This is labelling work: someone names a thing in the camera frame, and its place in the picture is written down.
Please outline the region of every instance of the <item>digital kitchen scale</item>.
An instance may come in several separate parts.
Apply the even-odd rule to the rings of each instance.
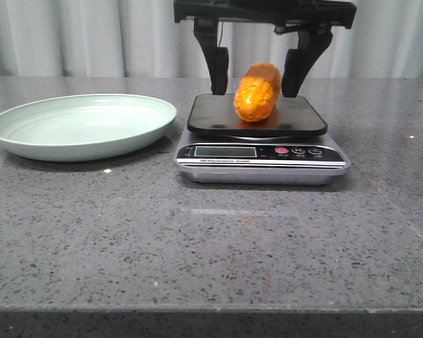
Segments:
[[[348,157],[298,91],[331,43],[331,26],[351,28],[355,10],[325,0],[175,0],[176,22],[194,19],[212,92],[195,99],[176,150],[178,169],[204,183],[320,185],[346,174]],[[299,34],[298,48],[286,56],[282,96],[265,120],[241,120],[234,94],[226,94],[228,51],[217,42],[219,21],[272,23],[276,34]]]
[[[216,97],[216,105],[207,103]],[[232,98],[232,94],[196,98],[175,158],[188,179],[204,183],[319,185],[348,171],[348,157],[303,97],[281,97],[276,107],[288,110],[273,112],[260,124],[245,123],[230,111],[233,106],[226,102]]]

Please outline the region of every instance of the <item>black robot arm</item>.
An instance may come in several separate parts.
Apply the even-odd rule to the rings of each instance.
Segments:
[[[298,32],[297,49],[287,52],[282,95],[296,97],[317,59],[332,41],[331,27],[352,27],[352,3],[325,0],[174,0],[174,20],[194,19],[194,35],[209,69],[211,92],[224,95],[228,49],[218,46],[219,21],[272,23],[276,34]]]

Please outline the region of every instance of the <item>red button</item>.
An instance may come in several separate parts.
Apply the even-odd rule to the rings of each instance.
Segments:
[[[285,148],[284,146],[278,146],[274,149],[274,151],[278,154],[286,154],[288,153],[288,149]]]

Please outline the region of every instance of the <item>scale display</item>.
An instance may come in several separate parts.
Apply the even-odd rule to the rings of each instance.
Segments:
[[[335,150],[319,145],[191,144],[178,151],[183,165],[341,168],[345,160]]]
[[[196,146],[194,157],[257,157],[254,146]]]

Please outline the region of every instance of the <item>plastic corn cob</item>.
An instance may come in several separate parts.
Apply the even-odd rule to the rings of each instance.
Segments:
[[[270,62],[254,63],[241,79],[233,105],[240,118],[257,122],[268,118],[281,91],[282,76]]]

